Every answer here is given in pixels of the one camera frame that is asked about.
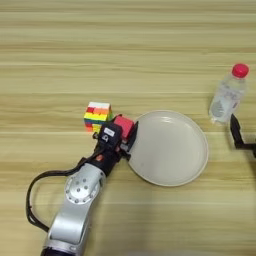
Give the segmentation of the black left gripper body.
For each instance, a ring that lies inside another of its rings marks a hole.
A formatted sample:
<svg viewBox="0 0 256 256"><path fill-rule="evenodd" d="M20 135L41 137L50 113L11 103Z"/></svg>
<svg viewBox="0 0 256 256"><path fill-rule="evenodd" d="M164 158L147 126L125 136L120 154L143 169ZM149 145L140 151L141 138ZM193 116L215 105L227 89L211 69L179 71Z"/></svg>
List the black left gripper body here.
<svg viewBox="0 0 256 256"><path fill-rule="evenodd" d="M119 141L118 144L113 147L110 143L99 140L91 158L80 160L79 170L83 167L96 167L100 170L101 176L109 176L114 166L121 158L127 160L131 158L131 154L129 153L130 149L131 143L128 141Z"/></svg>

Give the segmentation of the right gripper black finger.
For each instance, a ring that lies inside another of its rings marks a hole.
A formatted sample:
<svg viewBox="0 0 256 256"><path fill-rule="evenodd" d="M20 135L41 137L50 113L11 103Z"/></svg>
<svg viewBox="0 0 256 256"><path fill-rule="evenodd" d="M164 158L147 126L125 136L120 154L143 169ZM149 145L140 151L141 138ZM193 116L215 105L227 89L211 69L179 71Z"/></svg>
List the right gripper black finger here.
<svg viewBox="0 0 256 256"><path fill-rule="evenodd" d="M235 147L237 149L242 149L244 147L244 142L240 133L240 124L234 114L231 115L230 130L234 140Z"/></svg>

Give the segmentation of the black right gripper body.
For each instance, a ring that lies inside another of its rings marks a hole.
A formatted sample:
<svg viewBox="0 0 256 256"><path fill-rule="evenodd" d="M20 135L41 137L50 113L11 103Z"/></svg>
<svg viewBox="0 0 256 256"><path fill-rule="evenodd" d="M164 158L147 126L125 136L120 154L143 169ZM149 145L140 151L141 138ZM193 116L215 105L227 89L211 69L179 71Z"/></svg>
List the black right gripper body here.
<svg viewBox="0 0 256 256"><path fill-rule="evenodd" d="M235 142L235 147L236 149L256 151L256 143L246 144L246 143Z"/></svg>

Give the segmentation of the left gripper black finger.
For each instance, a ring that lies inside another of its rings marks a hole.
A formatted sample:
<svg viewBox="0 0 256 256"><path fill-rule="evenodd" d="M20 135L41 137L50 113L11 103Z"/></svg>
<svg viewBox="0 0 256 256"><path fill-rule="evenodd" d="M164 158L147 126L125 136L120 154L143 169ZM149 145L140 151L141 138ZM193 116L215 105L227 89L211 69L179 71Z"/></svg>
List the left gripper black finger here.
<svg viewBox="0 0 256 256"><path fill-rule="evenodd" d="M138 131L138 125L139 122L137 121L133 127L133 129L131 130L130 136L128 138L128 142L127 142L127 152L130 151L130 149L132 148L135 140L136 140L136 136L137 136L137 131Z"/></svg>

